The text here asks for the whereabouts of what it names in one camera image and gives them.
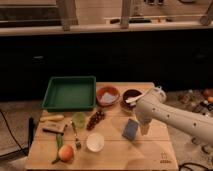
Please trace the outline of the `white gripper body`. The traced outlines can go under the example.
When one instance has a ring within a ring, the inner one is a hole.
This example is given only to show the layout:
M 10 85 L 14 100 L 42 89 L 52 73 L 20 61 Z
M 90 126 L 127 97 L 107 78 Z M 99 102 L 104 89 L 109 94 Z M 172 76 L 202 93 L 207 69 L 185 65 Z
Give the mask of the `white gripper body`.
M 151 109 L 143 101 L 136 103 L 135 116 L 141 125 L 147 125 L 152 121 Z

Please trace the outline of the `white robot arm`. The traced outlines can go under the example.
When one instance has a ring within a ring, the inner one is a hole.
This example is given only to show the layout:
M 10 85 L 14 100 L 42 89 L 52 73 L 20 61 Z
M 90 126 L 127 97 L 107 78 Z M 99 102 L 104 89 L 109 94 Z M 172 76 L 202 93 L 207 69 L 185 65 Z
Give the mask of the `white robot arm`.
M 171 107 L 165 105 L 165 101 L 166 94 L 159 87 L 143 94 L 135 106 L 135 115 L 140 124 L 146 125 L 156 119 L 213 145 L 213 117 Z

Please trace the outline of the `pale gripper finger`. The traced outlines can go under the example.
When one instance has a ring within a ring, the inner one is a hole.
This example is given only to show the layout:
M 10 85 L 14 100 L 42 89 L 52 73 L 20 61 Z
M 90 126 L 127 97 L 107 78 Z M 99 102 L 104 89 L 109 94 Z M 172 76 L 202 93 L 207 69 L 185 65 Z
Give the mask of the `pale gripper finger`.
M 149 128 L 150 128 L 150 125 L 149 125 L 149 124 L 141 124 L 141 125 L 140 125 L 140 132 L 141 132 L 141 135 L 142 135 L 142 136 L 147 135 L 147 134 L 148 134 L 148 131 L 149 131 Z

